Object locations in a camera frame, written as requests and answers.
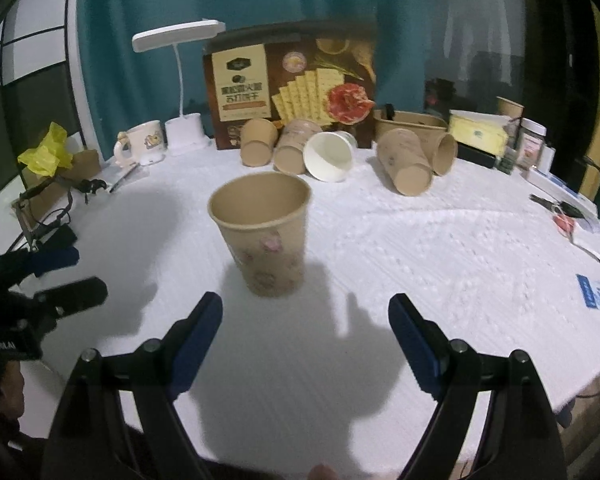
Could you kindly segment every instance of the screw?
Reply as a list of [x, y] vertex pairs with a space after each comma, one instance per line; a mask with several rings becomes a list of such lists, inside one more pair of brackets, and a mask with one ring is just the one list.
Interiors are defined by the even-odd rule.
[[469, 349], [469, 345], [462, 341], [462, 339], [453, 339], [451, 341], [451, 348], [459, 354], [463, 354]]
[[516, 361], [518, 361], [519, 363], [526, 363], [527, 361], [529, 361], [529, 354], [526, 353], [524, 350], [514, 350], [513, 357], [515, 357]]
[[94, 350], [93, 348], [87, 348], [86, 350], [82, 351], [82, 353], [80, 354], [80, 358], [88, 363], [90, 361], [93, 361], [96, 358], [96, 355], [98, 355], [98, 352], [96, 350]]
[[142, 348], [145, 352], [152, 353], [157, 351], [161, 345], [162, 341], [160, 341], [159, 339], [149, 339], [142, 344]]

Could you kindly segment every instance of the blue and white packet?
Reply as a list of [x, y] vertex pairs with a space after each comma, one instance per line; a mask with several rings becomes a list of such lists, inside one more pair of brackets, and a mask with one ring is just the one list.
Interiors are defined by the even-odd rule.
[[582, 274], [576, 274], [584, 303], [589, 308], [600, 309], [600, 282], [590, 280]]

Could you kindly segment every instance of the blue gripper pad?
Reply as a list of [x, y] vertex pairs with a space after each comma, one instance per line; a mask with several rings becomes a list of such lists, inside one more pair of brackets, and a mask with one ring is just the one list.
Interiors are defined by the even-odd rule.
[[420, 389], [437, 401], [443, 391], [445, 342], [436, 339], [428, 323], [406, 294], [396, 294], [389, 301], [389, 324], [402, 353]]
[[216, 293], [206, 292], [189, 317], [177, 321], [165, 335], [162, 341], [167, 348], [171, 341], [178, 341], [175, 354], [166, 354], [166, 366], [171, 369], [167, 386], [171, 402], [190, 389], [221, 322], [222, 300]]

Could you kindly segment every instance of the desk lamp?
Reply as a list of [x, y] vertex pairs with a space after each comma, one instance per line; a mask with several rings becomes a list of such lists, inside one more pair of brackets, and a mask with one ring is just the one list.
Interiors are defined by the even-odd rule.
[[167, 133], [167, 143], [170, 152], [196, 150], [208, 146], [209, 140], [202, 129], [200, 114], [187, 114], [182, 111], [184, 103], [184, 85], [182, 81], [182, 64], [179, 43], [187, 41], [208, 40], [219, 32], [224, 32], [226, 26], [218, 20], [199, 20], [198, 22], [179, 23], [167, 27], [154, 28], [139, 32], [131, 38], [134, 52], [145, 52], [171, 45], [178, 64], [178, 79], [180, 81], [180, 115], [164, 124]]

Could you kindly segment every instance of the ham picture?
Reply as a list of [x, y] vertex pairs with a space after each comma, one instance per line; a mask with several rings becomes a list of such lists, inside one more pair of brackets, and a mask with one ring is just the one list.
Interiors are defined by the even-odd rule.
[[343, 83], [329, 91], [327, 113], [342, 124], [357, 124], [364, 120], [376, 103], [366, 95], [364, 87]]

